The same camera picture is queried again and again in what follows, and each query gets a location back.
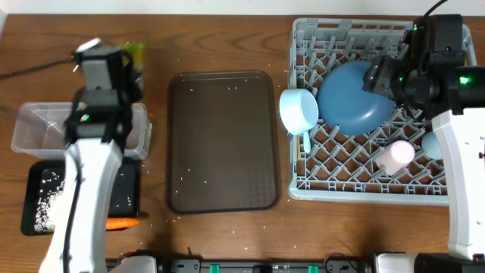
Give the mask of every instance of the plastic tray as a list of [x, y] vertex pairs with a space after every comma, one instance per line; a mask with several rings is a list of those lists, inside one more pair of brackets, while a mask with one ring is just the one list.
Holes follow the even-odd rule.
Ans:
[[[37, 162], [29, 170], [25, 200], [23, 201], [22, 222], [20, 230], [24, 235], [44, 235], [54, 231], [36, 226], [36, 215], [48, 217], [40, 208], [52, 195], [64, 189], [65, 163], [61, 160]], [[114, 180], [108, 217], [135, 218], [139, 209], [139, 162], [124, 158], [123, 164]]]
[[[401, 58], [407, 47], [400, 40], [411, 27], [408, 21], [295, 20], [288, 87], [306, 88], [316, 96], [325, 77], [341, 64], [382, 54]], [[475, 65], [470, 30], [465, 25], [463, 49], [468, 53], [467, 63]], [[360, 136], [344, 136], [338, 126], [329, 128], [320, 119], [311, 131], [309, 154], [303, 151], [298, 136], [288, 135], [288, 192], [294, 199], [447, 206], [443, 163], [421, 150], [421, 138], [428, 130], [426, 121], [413, 121], [401, 108], [382, 127]], [[396, 140], [409, 141], [416, 156], [391, 177], [377, 168], [374, 158]]]
[[171, 81], [167, 200], [180, 214], [269, 209], [280, 197], [271, 78], [260, 71]]
[[[70, 102], [29, 102], [17, 116], [12, 149], [43, 159], [64, 159], [64, 121], [70, 114]], [[145, 159], [150, 150], [152, 124], [142, 103], [133, 104], [133, 129], [127, 139], [124, 156]]]

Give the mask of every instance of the black tray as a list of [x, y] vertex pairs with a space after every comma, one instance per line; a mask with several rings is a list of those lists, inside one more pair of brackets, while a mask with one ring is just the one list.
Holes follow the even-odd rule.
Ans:
[[[30, 236], [53, 233], [35, 230], [37, 206], [40, 197], [46, 198], [48, 191], [55, 191], [60, 186], [65, 175], [64, 169], [64, 161], [54, 160], [37, 162], [30, 168], [20, 223], [22, 234]], [[108, 217], [136, 217], [139, 208], [139, 181], [139, 162], [124, 158], [113, 184]]]
[[269, 209], [280, 197], [264, 72], [183, 74], [169, 92], [167, 200], [180, 214]]

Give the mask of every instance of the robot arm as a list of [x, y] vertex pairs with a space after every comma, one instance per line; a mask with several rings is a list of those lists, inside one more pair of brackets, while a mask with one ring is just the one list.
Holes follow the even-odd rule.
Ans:
[[40, 272], [63, 272], [63, 254], [70, 208], [74, 205], [77, 186], [77, 165], [81, 185], [70, 228], [69, 272], [106, 272], [105, 232], [109, 196], [123, 154], [115, 141], [103, 143], [101, 138], [80, 139], [66, 151], [64, 193], [57, 205], [59, 219]]
[[417, 18], [403, 38], [406, 58], [375, 58], [363, 89], [422, 109], [431, 121], [446, 170], [450, 259], [475, 262], [485, 253], [485, 67], [463, 66], [462, 24], [457, 14]]
[[451, 110], [432, 120], [445, 165], [451, 256], [473, 261], [485, 253], [485, 108]]
[[90, 41], [74, 54], [86, 88], [75, 95], [65, 121], [64, 193], [55, 204], [58, 219], [40, 272], [106, 272], [111, 190], [132, 129], [131, 104], [142, 94], [134, 81], [130, 53], [94, 49], [98, 44]]

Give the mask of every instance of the brown tray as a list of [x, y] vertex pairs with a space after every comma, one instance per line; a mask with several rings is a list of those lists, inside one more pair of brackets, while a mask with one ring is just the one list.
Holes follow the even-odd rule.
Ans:
[[280, 198], [273, 84], [264, 72], [182, 74], [169, 92], [167, 200], [180, 214]]

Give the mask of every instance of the mug handle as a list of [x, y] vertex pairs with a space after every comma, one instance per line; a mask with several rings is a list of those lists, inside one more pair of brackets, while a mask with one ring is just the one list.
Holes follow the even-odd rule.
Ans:
[[310, 135], [308, 134], [308, 131], [305, 131], [303, 133], [303, 150], [306, 153], [310, 153], [311, 147], [310, 147]]

